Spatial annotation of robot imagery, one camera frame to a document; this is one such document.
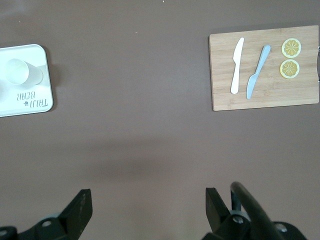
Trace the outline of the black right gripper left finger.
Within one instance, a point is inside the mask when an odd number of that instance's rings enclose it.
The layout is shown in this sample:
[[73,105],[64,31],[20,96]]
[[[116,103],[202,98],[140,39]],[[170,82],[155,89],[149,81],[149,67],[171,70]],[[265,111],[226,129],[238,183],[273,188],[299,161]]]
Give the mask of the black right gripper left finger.
[[47,217],[24,232],[14,226],[2,226],[2,240],[78,240],[93,214],[92,193],[82,189],[55,217]]

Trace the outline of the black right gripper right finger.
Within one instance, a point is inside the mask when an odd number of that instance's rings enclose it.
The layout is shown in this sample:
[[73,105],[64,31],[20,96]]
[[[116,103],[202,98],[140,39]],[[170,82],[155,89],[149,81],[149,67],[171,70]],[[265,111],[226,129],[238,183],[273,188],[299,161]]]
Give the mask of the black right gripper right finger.
[[249,216],[240,211],[237,204],[229,210],[216,188],[205,189],[205,212],[211,232],[204,240],[249,240],[251,223]]

